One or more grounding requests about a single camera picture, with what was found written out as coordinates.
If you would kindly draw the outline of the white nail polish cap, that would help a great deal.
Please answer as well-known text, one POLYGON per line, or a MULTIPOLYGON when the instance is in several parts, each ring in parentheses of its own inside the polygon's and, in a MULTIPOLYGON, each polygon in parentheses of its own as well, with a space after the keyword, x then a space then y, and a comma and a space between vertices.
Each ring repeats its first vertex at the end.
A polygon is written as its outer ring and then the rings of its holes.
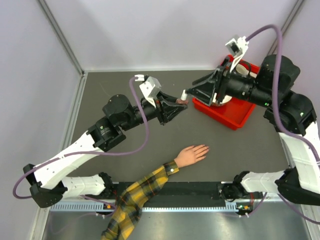
POLYGON ((180 99, 181 99, 182 101, 186 101, 187 98, 188 98, 188 93, 187 93, 186 90, 184 89, 184 90, 182 91, 182 94, 181 94, 181 96, 180 96, 180 99))

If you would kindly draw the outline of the pink nail polish bottle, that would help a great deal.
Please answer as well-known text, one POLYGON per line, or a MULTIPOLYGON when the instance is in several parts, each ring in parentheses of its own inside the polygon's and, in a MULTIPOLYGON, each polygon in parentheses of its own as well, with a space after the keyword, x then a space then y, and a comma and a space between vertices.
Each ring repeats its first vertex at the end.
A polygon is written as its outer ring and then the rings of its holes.
POLYGON ((178 98, 178 99, 176 100, 176 103, 177 103, 177 104, 187 105, 187 104, 189 103, 189 101, 188 101, 188 100, 182 100, 182 99, 178 98))

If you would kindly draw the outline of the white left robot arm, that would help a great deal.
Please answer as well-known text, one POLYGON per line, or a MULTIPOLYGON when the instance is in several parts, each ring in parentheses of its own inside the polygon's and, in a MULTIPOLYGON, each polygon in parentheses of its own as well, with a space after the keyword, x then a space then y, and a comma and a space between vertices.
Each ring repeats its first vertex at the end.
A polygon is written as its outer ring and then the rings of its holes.
POLYGON ((28 164, 23 168, 32 199, 40 208, 75 197, 108 199, 114 185, 107 173, 87 177, 69 177, 69 173, 98 155, 112 156, 111 149, 126 139, 125 131, 152 119, 158 119, 161 125, 170 122, 187 109, 187 96, 185 92, 180 98, 159 92, 153 103, 142 98, 141 106, 133 106, 125 95, 114 95, 103 107, 105 116, 78 140, 46 161, 44 166, 28 164))

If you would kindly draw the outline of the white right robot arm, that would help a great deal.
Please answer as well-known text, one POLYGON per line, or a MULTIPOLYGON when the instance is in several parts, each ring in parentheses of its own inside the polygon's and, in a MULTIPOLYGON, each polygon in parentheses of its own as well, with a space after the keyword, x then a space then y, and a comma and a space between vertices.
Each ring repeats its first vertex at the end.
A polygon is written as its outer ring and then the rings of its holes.
POLYGON ((320 138, 312 101, 292 90, 300 68, 282 55, 264 58, 256 76, 236 71, 238 60, 227 56, 211 73, 195 80, 186 92, 207 107, 226 96, 265 108, 294 166, 283 171, 243 171, 233 180, 233 192, 245 198, 251 192, 281 195, 294 204, 320 204, 320 138))

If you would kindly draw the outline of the white tape roll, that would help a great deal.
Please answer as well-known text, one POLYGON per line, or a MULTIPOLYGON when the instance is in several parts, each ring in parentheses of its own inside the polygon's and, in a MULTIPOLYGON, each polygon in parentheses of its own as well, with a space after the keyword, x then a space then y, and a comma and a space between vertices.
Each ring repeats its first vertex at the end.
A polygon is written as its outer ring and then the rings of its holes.
MULTIPOLYGON (((248 64, 247 62, 241 62, 241 63, 238 63, 237 66, 235 67, 235 72, 242 75, 242 76, 247 76, 247 75, 251 75, 251 71, 252 71, 252 68, 251 68, 251 65, 248 64)), ((232 99, 231 96, 229 95, 226 95, 221 102, 218 101, 218 94, 215 93, 213 95, 213 99, 212 99, 212 102, 211 102, 211 105, 212 106, 215 106, 215 107, 221 107, 225 104, 227 104, 228 102, 230 102, 232 99)))

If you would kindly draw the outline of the red plastic bin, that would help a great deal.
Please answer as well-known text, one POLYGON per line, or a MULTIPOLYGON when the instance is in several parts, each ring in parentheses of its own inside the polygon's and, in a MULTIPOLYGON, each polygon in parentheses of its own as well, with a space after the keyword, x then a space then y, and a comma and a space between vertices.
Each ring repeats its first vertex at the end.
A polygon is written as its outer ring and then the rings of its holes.
POLYGON ((234 131, 245 125, 256 108, 254 103, 237 98, 232 98, 221 106, 207 106, 195 97, 192 99, 192 102, 196 110, 234 131))

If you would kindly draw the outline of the mannequin hand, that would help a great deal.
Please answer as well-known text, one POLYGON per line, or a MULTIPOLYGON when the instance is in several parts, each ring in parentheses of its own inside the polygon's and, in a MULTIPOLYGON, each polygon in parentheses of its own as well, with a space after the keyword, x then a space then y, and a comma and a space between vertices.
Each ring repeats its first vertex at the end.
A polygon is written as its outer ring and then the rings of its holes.
POLYGON ((180 151, 174 159, 177 167, 184 168, 193 165, 206 158, 210 148, 207 145, 192 145, 180 151))

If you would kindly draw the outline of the yellow plaid sleeve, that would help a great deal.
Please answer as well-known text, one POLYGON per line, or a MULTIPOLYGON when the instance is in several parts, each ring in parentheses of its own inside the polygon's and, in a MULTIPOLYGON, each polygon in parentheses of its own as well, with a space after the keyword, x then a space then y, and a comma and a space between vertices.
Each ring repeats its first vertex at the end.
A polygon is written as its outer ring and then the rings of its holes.
POLYGON ((167 162, 127 187, 118 197, 116 210, 106 230, 102 232, 101 239, 128 239, 141 219, 144 204, 161 191, 169 176, 178 171, 175 161, 167 162))

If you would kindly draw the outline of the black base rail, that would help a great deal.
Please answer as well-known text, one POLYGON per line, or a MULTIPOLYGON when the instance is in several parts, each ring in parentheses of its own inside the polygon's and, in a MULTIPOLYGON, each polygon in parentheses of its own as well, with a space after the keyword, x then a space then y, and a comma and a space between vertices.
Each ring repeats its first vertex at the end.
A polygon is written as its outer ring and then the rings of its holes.
POLYGON ((144 204, 149 208, 224 207, 220 182, 167 182, 160 192, 144 204))

